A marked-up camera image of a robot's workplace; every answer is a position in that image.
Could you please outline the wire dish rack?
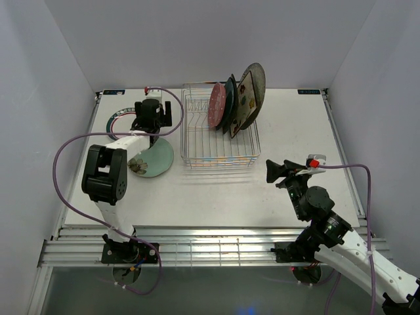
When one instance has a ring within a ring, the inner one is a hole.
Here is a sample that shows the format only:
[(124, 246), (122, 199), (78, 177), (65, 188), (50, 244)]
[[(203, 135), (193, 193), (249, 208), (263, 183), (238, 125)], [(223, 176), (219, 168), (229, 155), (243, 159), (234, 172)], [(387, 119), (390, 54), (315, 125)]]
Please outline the wire dish rack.
[(193, 171), (250, 167), (261, 154), (257, 124), (252, 123), (234, 138), (229, 133), (211, 128), (207, 112), (213, 85), (213, 82), (195, 82), (182, 86), (181, 158)]

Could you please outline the mint green flower plate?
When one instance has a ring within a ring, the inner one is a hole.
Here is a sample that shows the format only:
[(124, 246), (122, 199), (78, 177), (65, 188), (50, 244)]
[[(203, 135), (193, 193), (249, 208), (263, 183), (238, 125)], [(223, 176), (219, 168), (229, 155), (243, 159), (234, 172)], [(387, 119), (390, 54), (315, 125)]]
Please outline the mint green flower plate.
[(166, 172), (173, 160), (173, 147), (165, 139), (159, 138), (150, 149), (131, 158), (127, 166), (136, 176), (153, 178)]

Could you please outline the white plate green rim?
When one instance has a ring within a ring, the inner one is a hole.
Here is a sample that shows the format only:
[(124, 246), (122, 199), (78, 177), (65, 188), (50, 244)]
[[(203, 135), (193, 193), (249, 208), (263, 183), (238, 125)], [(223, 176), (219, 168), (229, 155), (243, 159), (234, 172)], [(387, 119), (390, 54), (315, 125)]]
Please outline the white plate green rim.
[(112, 114), (106, 123), (106, 132), (111, 133), (108, 137), (112, 141), (121, 138), (122, 135), (116, 133), (128, 133), (136, 117), (134, 108), (123, 108)]

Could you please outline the pink dotted plate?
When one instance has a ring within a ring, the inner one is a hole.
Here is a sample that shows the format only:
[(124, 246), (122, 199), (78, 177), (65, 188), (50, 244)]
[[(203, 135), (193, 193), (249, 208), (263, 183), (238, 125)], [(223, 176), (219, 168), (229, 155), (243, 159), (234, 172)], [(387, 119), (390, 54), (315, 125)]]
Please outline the pink dotted plate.
[(215, 83), (207, 110), (207, 122), (210, 128), (215, 128), (221, 121), (224, 114), (226, 102), (226, 89), (222, 83)]

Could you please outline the cream floral square plate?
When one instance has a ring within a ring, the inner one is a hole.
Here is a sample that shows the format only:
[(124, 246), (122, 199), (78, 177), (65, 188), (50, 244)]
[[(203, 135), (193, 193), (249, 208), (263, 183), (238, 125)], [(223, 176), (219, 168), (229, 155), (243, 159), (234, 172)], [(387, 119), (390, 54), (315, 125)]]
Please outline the cream floral square plate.
[(255, 100), (255, 91), (253, 83), (253, 75), (248, 71), (245, 77), (238, 85), (238, 106), (236, 108), (236, 116), (230, 124), (230, 137), (234, 138), (250, 115), (257, 109)]

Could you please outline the speckled round plate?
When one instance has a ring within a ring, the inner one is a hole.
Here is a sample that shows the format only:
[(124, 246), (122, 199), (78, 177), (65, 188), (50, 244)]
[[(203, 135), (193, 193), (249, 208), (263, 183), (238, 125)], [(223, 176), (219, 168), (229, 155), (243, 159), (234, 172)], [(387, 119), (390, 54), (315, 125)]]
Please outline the speckled round plate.
[(248, 72), (251, 72), (253, 76), (253, 84), (254, 84), (254, 92), (255, 92), (255, 100), (256, 100), (257, 108), (250, 115), (250, 117), (247, 118), (244, 125), (241, 127), (241, 130), (247, 129), (256, 120), (263, 106), (265, 92), (266, 92), (266, 76), (265, 76), (264, 68), (261, 66), (261, 64), (258, 62), (254, 62), (250, 64), (243, 72), (240, 81), (247, 75)]

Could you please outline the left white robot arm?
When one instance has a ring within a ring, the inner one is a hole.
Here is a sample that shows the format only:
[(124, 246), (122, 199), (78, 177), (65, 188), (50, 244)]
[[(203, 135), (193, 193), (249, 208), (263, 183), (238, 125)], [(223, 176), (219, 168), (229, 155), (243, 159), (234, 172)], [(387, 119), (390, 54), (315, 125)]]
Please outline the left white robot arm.
[(131, 135), (105, 146), (90, 146), (81, 182), (82, 191), (108, 225), (103, 240), (111, 253), (128, 263), (139, 254), (139, 246), (132, 239), (135, 228), (117, 205), (127, 191), (128, 175), (159, 176), (174, 159), (173, 147), (159, 136), (161, 128), (172, 125), (171, 103), (148, 98), (135, 102), (135, 114)]

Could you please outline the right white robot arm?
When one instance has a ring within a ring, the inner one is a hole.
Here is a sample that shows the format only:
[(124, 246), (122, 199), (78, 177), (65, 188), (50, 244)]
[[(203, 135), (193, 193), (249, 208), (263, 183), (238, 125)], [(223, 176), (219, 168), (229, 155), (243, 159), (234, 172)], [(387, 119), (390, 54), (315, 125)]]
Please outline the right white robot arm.
[(385, 314), (419, 313), (419, 278), (408, 274), (374, 249), (366, 238), (334, 212), (334, 201), (312, 176), (330, 168), (323, 155), (309, 155), (301, 165), (266, 161), (266, 181), (286, 189), (296, 217), (308, 226), (285, 247), (271, 249), (279, 263), (326, 263), (367, 291)]

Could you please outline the left blue table label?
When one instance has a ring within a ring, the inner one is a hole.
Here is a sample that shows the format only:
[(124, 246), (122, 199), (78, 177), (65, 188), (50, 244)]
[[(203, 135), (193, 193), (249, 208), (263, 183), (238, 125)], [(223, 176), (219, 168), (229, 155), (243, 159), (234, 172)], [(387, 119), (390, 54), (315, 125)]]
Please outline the left blue table label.
[(102, 92), (103, 95), (124, 95), (125, 89), (106, 89)]

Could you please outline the blue table label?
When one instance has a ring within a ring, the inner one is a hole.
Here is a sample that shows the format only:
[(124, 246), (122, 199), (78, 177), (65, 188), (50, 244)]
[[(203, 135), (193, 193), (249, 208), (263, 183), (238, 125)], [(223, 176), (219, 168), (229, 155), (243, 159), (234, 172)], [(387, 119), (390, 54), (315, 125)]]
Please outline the blue table label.
[(299, 95), (320, 95), (321, 91), (319, 89), (298, 89)]
[(106, 89), (102, 92), (103, 95), (124, 95), (125, 89)]

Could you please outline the right blue table label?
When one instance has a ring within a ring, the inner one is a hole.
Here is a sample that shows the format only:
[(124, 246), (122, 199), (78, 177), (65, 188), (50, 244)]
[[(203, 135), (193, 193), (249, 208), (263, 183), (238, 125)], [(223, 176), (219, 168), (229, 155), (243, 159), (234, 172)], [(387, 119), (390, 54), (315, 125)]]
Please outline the right blue table label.
[(321, 91), (319, 89), (298, 89), (299, 95), (320, 95)]

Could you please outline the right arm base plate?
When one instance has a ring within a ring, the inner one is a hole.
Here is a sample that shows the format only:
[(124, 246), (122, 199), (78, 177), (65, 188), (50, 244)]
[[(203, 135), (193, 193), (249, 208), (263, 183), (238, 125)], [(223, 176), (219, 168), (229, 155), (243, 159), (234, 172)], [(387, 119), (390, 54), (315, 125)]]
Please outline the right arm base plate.
[(270, 249), (277, 263), (313, 263), (314, 251), (295, 242), (276, 242)]

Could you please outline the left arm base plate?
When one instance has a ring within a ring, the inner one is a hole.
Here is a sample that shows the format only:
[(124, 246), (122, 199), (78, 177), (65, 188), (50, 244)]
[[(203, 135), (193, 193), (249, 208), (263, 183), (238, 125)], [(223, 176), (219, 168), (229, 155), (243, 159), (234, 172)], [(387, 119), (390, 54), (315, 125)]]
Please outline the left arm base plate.
[(136, 264), (143, 260), (144, 264), (157, 264), (158, 243), (152, 243), (155, 249), (144, 243), (106, 243), (102, 250), (102, 264)]

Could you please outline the aluminium frame rails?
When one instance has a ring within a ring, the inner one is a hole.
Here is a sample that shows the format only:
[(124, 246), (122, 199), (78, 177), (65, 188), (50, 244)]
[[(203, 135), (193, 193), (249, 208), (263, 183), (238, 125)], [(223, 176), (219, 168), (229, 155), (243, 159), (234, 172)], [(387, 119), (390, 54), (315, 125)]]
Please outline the aluminium frame rails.
[[(305, 163), (321, 153), (330, 164), (344, 154), (325, 90), (301, 95), (297, 89), (269, 89), (256, 120), (261, 154), (244, 169), (193, 171), (180, 155), (180, 130), (166, 137), (174, 150), (162, 175), (128, 175), (127, 193), (117, 203), (137, 235), (159, 243), (164, 266), (270, 266), (274, 242), (293, 241), (305, 222), (296, 219), (285, 190), (266, 184), (265, 160)], [(327, 188), (335, 211), (366, 237), (366, 220), (349, 171), (315, 176), (310, 184)], [(68, 210), (58, 236), (47, 241), (45, 266), (100, 264), (102, 235), (96, 222)]]

